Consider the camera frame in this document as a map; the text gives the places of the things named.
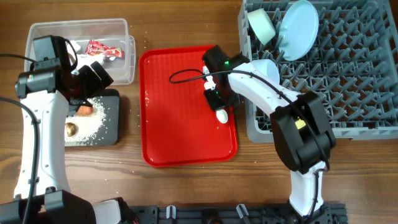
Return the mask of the white tissue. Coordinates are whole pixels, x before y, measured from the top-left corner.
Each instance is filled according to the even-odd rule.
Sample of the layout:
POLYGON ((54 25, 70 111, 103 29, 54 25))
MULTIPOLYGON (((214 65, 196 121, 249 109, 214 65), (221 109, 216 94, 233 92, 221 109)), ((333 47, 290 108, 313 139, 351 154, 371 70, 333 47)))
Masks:
POLYGON ((81 46, 74 40, 71 40, 70 42, 70 44, 67 43, 67 51, 71 65, 74 65, 75 62, 77 62, 76 70, 79 70, 84 65, 90 66, 94 62, 98 62, 100 65, 104 64, 104 56, 102 54, 94 56, 80 54, 81 46))

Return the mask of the orange carrot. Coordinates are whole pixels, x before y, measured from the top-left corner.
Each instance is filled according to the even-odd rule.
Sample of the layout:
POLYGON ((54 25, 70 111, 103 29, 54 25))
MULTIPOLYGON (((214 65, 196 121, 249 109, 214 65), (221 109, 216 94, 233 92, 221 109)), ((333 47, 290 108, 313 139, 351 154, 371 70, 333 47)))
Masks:
POLYGON ((93 107, 80 106, 78 111, 75 113, 76 116, 89 116, 94 112, 93 107))

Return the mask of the red snack wrapper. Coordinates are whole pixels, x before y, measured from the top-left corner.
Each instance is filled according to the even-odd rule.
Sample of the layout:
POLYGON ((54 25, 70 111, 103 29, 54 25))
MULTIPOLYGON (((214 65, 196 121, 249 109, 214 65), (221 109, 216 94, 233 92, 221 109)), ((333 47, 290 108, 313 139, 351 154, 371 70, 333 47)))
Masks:
POLYGON ((101 42, 90 40, 86 47, 85 53, 90 56, 103 55, 105 58, 123 58, 124 51, 119 47, 109 47, 101 42))

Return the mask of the pile of white rice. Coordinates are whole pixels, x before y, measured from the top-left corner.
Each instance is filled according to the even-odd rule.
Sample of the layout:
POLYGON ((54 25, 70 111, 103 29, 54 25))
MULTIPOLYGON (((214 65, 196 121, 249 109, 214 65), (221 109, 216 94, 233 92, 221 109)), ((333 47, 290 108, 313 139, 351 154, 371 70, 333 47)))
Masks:
POLYGON ((105 139, 107 133, 105 127, 106 108, 102 102, 103 97, 90 98, 88 101, 93 105, 94 112, 89 116, 68 116, 66 123, 74 123, 78 126, 78 132, 68 137, 65 130, 65 146, 94 146, 105 139))

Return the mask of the brown mushroom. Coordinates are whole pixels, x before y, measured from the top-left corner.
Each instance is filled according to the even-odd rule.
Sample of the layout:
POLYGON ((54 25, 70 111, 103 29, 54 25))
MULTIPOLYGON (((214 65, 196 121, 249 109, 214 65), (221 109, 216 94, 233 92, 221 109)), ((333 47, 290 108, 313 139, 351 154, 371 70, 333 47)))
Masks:
POLYGON ((74 123, 66 123, 65 130, 68 137, 74 136, 78 132, 78 126, 74 123))

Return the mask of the mint green bowl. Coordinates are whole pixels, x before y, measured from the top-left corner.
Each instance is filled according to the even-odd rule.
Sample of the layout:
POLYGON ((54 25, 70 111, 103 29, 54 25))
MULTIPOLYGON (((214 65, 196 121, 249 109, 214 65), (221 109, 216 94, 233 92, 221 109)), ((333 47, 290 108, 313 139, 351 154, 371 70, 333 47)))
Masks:
POLYGON ((269 16, 263 9, 257 9, 248 13, 249 25, 259 41, 266 45, 275 36, 275 28, 269 16))

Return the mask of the light blue plate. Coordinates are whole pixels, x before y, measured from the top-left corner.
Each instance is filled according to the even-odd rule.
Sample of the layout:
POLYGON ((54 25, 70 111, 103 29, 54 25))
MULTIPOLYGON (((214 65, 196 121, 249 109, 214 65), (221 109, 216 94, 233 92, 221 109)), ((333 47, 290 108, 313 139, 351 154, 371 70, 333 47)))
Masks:
POLYGON ((318 34, 319 17, 312 3, 299 0, 287 10, 279 31, 282 41, 279 51, 283 58, 294 61, 302 58, 313 47, 318 34))

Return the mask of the white plastic spoon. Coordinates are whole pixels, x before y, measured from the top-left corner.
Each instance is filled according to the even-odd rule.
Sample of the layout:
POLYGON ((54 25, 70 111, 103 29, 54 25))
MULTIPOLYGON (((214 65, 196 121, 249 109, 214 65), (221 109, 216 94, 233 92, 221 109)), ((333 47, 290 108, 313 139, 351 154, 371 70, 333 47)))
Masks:
POLYGON ((226 124, 228 122, 228 113, 225 109, 216 110, 216 118, 220 123, 226 124))

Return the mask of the light blue bowl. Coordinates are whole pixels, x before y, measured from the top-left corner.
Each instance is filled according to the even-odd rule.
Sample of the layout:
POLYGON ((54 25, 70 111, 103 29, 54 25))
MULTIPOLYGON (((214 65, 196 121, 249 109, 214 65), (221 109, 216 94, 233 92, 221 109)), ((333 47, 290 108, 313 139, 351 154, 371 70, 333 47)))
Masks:
POLYGON ((271 79, 274 83, 279 84, 280 75, 277 65, 270 59, 253 60, 251 62, 256 70, 261 72, 267 78, 271 79))

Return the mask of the yellow cup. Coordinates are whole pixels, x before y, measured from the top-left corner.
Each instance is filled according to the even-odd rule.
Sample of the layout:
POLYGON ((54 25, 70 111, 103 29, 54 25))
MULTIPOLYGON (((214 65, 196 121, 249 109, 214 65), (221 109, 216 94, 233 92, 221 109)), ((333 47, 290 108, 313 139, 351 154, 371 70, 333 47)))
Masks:
POLYGON ((306 127, 306 122, 304 121, 304 120, 302 120, 302 119, 297 119, 296 121, 295 121, 295 125, 296 125, 296 128, 298 129, 298 130, 300 130, 300 129, 302 129, 302 128, 304 128, 304 127, 306 127))

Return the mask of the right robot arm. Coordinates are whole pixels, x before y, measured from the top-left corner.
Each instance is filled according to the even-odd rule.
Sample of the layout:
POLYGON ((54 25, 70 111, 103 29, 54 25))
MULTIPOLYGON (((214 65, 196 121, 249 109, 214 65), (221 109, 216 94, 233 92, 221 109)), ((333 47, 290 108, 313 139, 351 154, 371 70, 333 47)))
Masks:
POLYGON ((290 170, 290 206, 300 221, 314 220, 323 205, 322 175, 336 145, 322 99, 313 91, 299 93, 280 85, 278 67, 269 59, 228 57, 215 45, 202 60, 205 80, 214 83, 206 92, 213 111, 242 95, 270 119, 277 155, 290 170))

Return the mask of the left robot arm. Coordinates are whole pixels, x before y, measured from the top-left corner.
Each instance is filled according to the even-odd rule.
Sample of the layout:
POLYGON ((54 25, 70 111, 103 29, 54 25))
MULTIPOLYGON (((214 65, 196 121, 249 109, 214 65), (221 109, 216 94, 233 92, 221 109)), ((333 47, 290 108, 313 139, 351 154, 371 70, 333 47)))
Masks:
POLYGON ((33 41, 30 69, 16 81, 13 104, 23 114, 22 160, 13 200, 1 205, 2 223, 138 223, 121 198, 90 203, 70 191, 65 170, 65 121, 112 84, 98 63, 70 60, 72 43, 47 35, 33 41))

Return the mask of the clear plastic waste bin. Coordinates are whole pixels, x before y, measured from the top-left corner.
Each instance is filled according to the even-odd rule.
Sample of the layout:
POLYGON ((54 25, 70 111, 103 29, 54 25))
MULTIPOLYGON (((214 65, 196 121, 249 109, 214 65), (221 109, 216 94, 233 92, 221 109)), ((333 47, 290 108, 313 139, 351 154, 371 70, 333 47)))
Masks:
POLYGON ((79 21, 42 22, 31 25, 25 56, 35 59, 33 40, 46 35, 64 37, 75 41, 82 54, 90 40, 98 41, 110 47, 119 47, 124 52, 123 58, 105 62, 103 67, 114 80, 113 85, 129 85, 134 81, 136 66, 135 39, 129 34, 125 19, 93 19, 79 21))

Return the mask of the black waste tray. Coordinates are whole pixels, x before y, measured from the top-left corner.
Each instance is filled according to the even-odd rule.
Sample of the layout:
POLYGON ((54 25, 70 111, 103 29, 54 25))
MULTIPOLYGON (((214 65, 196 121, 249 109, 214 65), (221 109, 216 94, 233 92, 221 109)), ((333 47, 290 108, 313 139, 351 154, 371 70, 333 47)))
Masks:
POLYGON ((101 96, 103 97, 102 102, 106 108, 107 121, 105 122, 105 127, 107 128, 107 133, 104 135, 105 139, 94 146, 111 146, 119 140, 120 95, 115 89, 107 89, 93 98, 101 96))

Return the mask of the grey-blue dishwasher rack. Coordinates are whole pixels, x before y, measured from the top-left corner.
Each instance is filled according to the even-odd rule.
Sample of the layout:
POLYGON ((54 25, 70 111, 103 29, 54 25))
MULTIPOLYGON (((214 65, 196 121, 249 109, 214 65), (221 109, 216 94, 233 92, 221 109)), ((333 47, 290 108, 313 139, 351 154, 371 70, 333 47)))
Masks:
POLYGON ((280 84, 316 92, 337 138, 397 137, 397 27, 388 1, 313 1, 318 36, 302 58, 288 61, 282 39, 262 44, 249 25, 250 12, 263 9, 276 30, 292 1, 243 1, 238 15, 241 52, 269 59, 280 84))

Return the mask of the red plastic tray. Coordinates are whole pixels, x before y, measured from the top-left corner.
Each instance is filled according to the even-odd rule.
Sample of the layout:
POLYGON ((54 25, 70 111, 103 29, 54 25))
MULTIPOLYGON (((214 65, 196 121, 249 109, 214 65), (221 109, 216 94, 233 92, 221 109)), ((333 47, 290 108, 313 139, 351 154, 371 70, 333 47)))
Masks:
POLYGON ((139 59, 142 157, 152 167, 232 159, 238 151, 233 114, 223 124, 204 96, 203 80, 171 84, 170 76, 196 76, 209 46, 148 50, 139 59))

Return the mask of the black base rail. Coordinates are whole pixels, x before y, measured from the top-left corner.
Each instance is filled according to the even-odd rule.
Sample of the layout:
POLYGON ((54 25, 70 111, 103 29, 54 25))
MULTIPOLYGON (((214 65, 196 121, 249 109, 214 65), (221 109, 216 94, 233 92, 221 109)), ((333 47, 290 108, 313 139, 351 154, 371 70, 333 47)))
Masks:
POLYGON ((248 207, 131 207, 137 216, 136 223, 153 224, 206 224, 206 223, 253 223, 253 224, 348 224, 348 213, 344 204, 324 203, 314 212, 310 220, 300 218, 288 204, 267 204, 248 207))

